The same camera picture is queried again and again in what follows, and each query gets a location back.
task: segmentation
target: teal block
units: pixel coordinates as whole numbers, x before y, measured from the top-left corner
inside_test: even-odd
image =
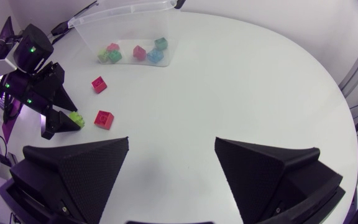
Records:
[[[109,60],[109,52],[107,50],[101,50],[98,54],[98,58],[102,63],[105,63]]]
[[[118,50],[113,50],[109,53],[109,59],[112,63],[116,63],[122,59],[122,55]]]
[[[168,42],[163,37],[158,40],[155,40],[154,44],[158,50],[165,50],[168,47]]]

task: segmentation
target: lime green block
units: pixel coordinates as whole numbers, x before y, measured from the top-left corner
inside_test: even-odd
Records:
[[[105,63],[109,60],[109,52],[107,50],[101,50],[98,54],[98,58],[102,63]]]
[[[78,124],[79,127],[84,128],[84,126],[85,126],[85,121],[84,121],[84,119],[82,118],[82,116],[79,115],[77,112],[75,112],[75,111],[71,112],[71,113],[68,115],[68,117],[69,117],[71,120],[73,120],[76,124]]]
[[[116,63],[122,59],[122,55],[118,50],[113,50],[112,52],[110,52],[109,58],[112,63]]]

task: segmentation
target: red block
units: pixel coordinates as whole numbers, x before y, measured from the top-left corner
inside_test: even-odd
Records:
[[[94,121],[94,124],[96,124],[99,128],[110,130],[110,126],[113,119],[114,116],[110,112],[99,111]]]
[[[146,59],[146,50],[140,47],[139,45],[134,48],[134,57],[138,60]]]
[[[119,50],[118,44],[111,43],[109,46],[107,46],[107,51],[112,52],[113,50]]]
[[[95,90],[96,93],[100,93],[105,88],[107,88],[107,85],[103,81],[102,77],[99,77],[99,78],[95,79],[92,82],[92,86],[93,86],[93,89]]]

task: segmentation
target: blue block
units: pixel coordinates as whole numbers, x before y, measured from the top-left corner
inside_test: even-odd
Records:
[[[147,53],[147,59],[149,59],[153,63],[157,63],[161,61],[161,59],[164,58],[164,53],[162,51],[159,51],[157,49],[153,49],[149,53]]]

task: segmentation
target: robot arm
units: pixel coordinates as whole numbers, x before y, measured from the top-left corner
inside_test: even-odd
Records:
[[[15,98],[46,117],[42,119],[42,137],[47,139],[57,132],[81,129],[64,113],[51,116],[57,113],[53,105],[77,111],[63,87],[64,69],[52,62],[42,68],[52,52],[48,37],[32,24],[25,28],[22,36],[0,40],[0,76],[5,75],[0,82],[0,97],[5,96],[4,122],[15,118],[10,116],[12,107],[9,106],[11,99]]]

